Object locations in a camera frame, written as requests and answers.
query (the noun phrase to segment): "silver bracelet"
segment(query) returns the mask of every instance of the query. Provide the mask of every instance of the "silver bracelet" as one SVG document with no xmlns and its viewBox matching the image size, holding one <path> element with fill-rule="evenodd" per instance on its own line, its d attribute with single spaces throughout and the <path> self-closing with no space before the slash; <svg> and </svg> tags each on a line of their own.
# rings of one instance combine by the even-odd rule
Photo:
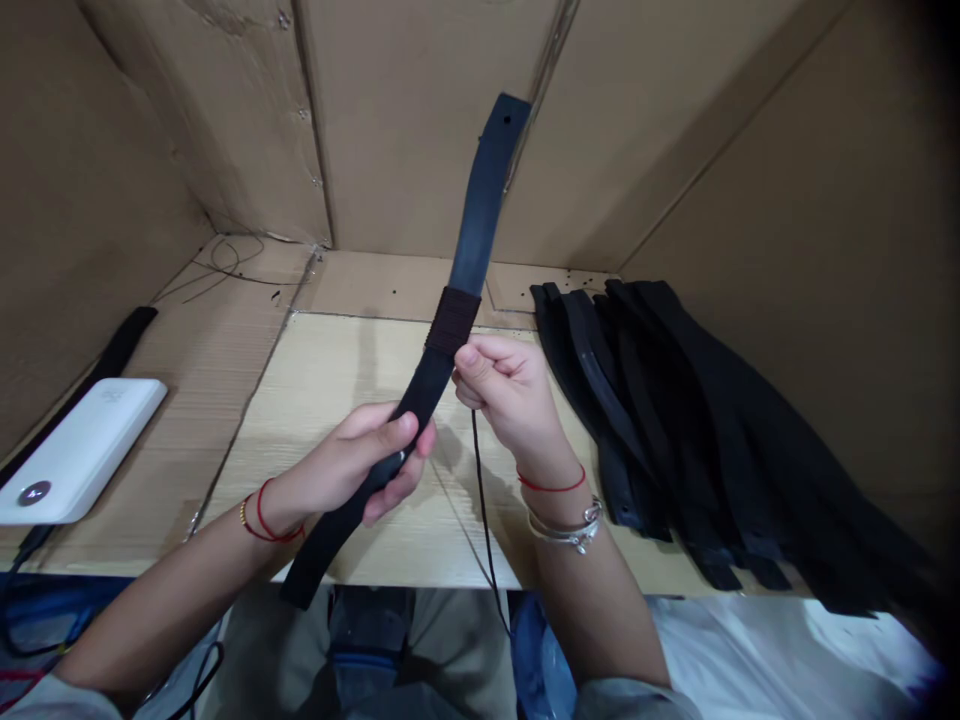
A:
<svg viewBox="0 0 960 720">
<path fill-rule="evenodd" d="M 583 511 L 583 520 L 586 525 L 575 530 L 557 530 L 546 525 L 543 520 L 533 514 L 533 510 L 528 509 L 527 512 L 527 525 L 534 537 L 545 542 L 573 545 L 581 555 L 587 554 L 586 546 L 596 537 L 601 519 L 603 519 L 603 503 L 596 495 L 593 496 L 593 504 Z"/>
</svg>

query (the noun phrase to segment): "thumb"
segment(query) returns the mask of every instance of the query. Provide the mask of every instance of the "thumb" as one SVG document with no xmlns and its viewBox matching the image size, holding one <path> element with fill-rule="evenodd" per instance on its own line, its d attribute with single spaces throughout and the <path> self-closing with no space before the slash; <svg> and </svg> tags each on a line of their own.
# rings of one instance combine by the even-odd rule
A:
<svg viewBox="0 0 960 720">
<path fill-rule="evenodd" d="M 416 434 L 417 416 L 412 412 L 405 412 L 396 420 L 391 420 L 366 435 L 348 440 L 350 461 L 357 465 L 358 471 L 368 470 L 371 465 L 403 450 Z"/>
<path fill-rule="evenodd" d="M 473 345 L 457 350 L 454 362 L 463 381 L 487 404 L 496 405 L 509 391 L 510 381 Z"/>
</svg>

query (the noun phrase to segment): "white power bank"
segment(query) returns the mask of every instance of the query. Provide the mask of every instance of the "white power bank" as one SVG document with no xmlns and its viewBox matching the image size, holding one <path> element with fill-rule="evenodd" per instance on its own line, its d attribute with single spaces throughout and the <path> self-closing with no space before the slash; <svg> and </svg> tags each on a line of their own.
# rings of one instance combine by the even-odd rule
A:
<svg viewBox="0 0 960 720">
<path fill-rule="evenodd" d="M 89 512 L 167 388 L 107 378 L 90 388 L 0 488 L 0 525 L 63 525 Z"/>
</svg>

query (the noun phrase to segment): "wrist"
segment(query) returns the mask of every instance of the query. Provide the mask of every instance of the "wrist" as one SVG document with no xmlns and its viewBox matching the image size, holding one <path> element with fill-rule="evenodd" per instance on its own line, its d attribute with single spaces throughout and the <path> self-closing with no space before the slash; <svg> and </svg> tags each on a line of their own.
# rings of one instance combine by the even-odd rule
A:
<svg viewBox="0 0 960 720">
<path fill-rule="evenodd" d="M 266 483 L 262 494 L 260 491 L 253 494 L 250 498 L 251 504 L 258 502 L 259 495 L 259 513 L 248 513 L 262 515 L 263 522 L 270 528 L 273 534 L 280 537 L 289 535 L 303 523 L 309 514 L 304 511 L 303 503 L 298 500 L 299 493 L 295 487 L 293 479 L 283 473 L 275 477 L 272 481 Z"/>
<path fill-rule="evenodd" d="M 517 472 L 525 480 L 549 490 L 571 487 L 583 473 L 583 467 L 565 436 L 535 450 L 515 453 L 514 458 Z"/>
</svg>

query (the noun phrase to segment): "black handle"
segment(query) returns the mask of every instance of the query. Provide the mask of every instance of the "black handle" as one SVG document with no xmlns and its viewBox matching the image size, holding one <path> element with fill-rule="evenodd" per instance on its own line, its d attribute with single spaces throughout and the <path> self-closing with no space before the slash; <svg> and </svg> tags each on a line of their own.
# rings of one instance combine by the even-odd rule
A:
<svg viewBox="0 0 960 720">
<path fill-rule="evenodd" d="M 323 580 L 323 574 L 363 520 L 363 509 L 367 500 L 397 476 L 413 453 L 417 438 L 430 422 L 451 373 L 452 357 L 433 348 L 423 351 L 413 379 L 390 418 L 395 420 L 405 412 L 413 412 L 419 423 L 416 437 L 406 448 L 374 465 L 353 497 L 340 508 L 320 518 L 283 581 L 283 587 L 280 588 L 281 599 L 301 610 L 310 606 L 320 581 Z"/>
<path fill-rule="evenodd" d="M 367 500 L 397 476 L 406 458 L 405 452 L 398 452 L 378 462 L 346 504 L 320 518 L 283 581 L 282 600 L 301 610 L 310 607 L 323 574 L 363 520 Z"/>
</svg>

